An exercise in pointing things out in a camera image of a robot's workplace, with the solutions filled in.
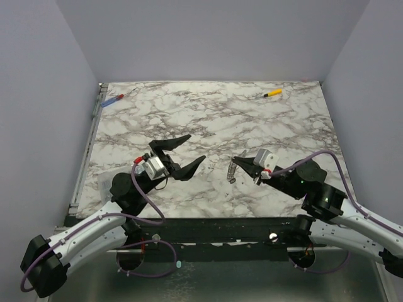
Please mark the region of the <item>metal carabiner with key rings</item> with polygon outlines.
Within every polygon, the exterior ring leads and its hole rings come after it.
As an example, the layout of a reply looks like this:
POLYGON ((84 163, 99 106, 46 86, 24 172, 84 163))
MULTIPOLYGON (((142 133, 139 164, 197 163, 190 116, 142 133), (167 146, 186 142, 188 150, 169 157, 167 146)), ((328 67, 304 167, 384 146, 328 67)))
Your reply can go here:
MULTIPOLYGON (((247 154, 247 150, 243 150, 241 154, 238 155, 238 157, 244 158, 247 154)), ((228 170, 227 170, 227 176, 226 179, 230 184, 233 184, 236 182, 236 178, 234 177, 234 174, 237 170, 237 164, 233 163, 233 161, 230 161, 228 170)))

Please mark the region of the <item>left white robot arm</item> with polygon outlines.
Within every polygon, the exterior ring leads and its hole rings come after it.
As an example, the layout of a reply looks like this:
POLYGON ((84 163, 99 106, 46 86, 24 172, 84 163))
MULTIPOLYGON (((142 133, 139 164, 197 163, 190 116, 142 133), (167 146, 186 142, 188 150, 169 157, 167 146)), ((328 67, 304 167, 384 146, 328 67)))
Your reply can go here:
POLYGON ((46 298, 61 288, 79 263, 110 249, 136 246, 139 223, 164 224, 165 216, 148 193, 169 178, 188 181, 194 176, 205 156, 181 167, 167 154, 190 137, 151 141, 150 152, 136 158, 129 173, 114 176, 111 200, 96 213, 49 238, 31 239, 20 265, 21 291, 46 298))

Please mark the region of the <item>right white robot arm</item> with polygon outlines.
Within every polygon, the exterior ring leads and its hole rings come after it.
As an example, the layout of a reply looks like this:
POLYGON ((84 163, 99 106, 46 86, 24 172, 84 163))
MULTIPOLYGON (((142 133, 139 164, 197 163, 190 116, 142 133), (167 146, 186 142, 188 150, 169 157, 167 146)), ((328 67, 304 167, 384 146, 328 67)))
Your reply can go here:
POLYGON ((255 157, 234 157, 232 161, 257 185, 267 184, 302 201, 306 214, 289 231, 294 245, 310 242, 356 252, 402 277, 402 226, 358 204, 348 186, 339 190, 327 184, 327 172, 313 160, 316 155, 287 168, 279 167, 278 156, 265 149, 255 157))

